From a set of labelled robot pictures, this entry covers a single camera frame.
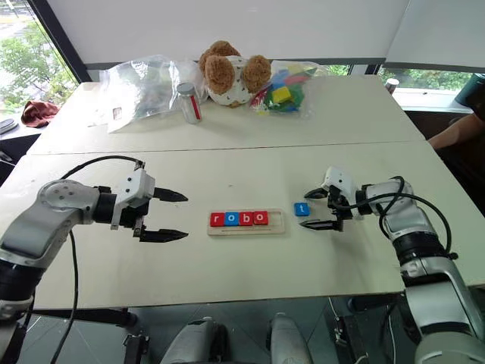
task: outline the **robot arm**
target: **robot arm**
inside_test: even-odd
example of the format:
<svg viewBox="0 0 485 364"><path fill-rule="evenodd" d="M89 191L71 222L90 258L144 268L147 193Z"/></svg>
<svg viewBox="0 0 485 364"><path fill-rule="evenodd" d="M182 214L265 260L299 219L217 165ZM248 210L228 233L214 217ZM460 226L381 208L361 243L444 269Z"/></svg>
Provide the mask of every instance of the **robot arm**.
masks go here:
<svg viewBox="0 0 485 364"><path fill-rule="evenodd" d="M54 180L37 194L0 238L0 362L16 362L25 328L22 318L33 301L37 284L57 256L72 227L93 222L133 229L145 242L168 242L186 237L181 231L147 231L143 218L152 198L187 201L177 192L155 187L155 179L138 167L119 194L109 187L88 187L74 180Z"/></svg>
<svg viewBox="0 0 485 364"><path fill-rule="evenodd" d="M411 185L399 179L359 189L347 173L331 167L321 187L305 197L327 197L336 220L301 225L341 231L346 219L370 214L382 218L405 284L399 307L402 315L410 314L403 318L418 332L416 362L485 362L483 319L452 261L457 256L443 248L426 213L412 199Z"/></svg>

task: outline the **floor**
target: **floor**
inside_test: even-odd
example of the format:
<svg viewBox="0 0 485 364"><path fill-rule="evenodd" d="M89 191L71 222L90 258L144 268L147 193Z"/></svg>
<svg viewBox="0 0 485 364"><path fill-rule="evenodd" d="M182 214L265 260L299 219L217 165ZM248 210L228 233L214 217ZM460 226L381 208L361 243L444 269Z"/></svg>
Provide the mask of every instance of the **floor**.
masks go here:
<svg viewBox="0 0 485 364"><path fill-rule="evenodd" d="M338 315L347 315L346 299L333 298ZM299 326L308 343L314 363L353 363L345 349L336 351L333 343L334 316L325 297L262 300L235 303L193 304L181 306L131 309L139 317L144 334L150 336L150 350L144 363L159 363L165 350L179 330L193 319L213 317L224 323L230 335L233 360L269 364L265 348L266 330L270 319L277 312L285 312ZM358 327L368 352L368 361L361 364L385 363L378 344L379 327L385 309L373 309L358 314ZM412 362L414 344L401 329L399 314L393 313L393 333L396 338L396 362ZM61 338L66 321L59 318L33 317L24 341L19 363L49 362ZM127 331L122 328L90 322L75 322L61 352L59 363L122 363L123 341ZM392 352L389 332L386 332L387 350Z"/></svg>

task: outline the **red cloth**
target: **red cloth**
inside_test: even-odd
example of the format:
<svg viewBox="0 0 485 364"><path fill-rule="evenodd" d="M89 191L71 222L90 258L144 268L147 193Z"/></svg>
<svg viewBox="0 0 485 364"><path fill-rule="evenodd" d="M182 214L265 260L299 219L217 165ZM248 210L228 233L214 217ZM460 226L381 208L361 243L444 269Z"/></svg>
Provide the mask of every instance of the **red cloth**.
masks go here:
<svg viewBox="0 0 485 364"><path fill-rule="evenodd" d="M29 101L22 113L22 122L28 127L44 127L51 122L59 108L50 102Z"/></svg>

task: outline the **brown teddy bear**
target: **brown teddy bear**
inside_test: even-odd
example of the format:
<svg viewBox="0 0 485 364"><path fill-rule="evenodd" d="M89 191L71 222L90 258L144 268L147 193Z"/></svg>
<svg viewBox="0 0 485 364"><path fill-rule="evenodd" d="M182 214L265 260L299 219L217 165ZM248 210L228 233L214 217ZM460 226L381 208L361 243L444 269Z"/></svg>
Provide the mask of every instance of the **brown teddy bear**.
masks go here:
<svg viewBox="0 0 485 364"><path fill-rule="evenodd" d="M269 60L262 55L247 60L223 40L202 54L199 67L212 99L231 108L248 102L271 77Z"/></svg>

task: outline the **clear plastic bag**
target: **clear plastic bag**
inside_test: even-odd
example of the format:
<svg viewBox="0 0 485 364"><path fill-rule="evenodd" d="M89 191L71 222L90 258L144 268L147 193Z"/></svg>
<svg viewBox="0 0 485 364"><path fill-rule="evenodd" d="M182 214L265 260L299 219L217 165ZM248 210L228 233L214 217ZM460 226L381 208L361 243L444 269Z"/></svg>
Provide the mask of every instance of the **clear plastic bag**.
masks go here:
<svg viewBox="0 0 485 364"><path fill-rule="evenodd" d="M260 115L311 114L314 81L328 75L325 66L313 62L272 61L271 79L250 102Z"/></svg>
<svg viewBox="0 0 485 364"><path fill-rule="evenodd" d="M172 61L163 55L128 61L102 71L100 81L109 133L141 118L179 111L179 83L192 83L199 102L208 97L204 77L194 61Z"/></svg>

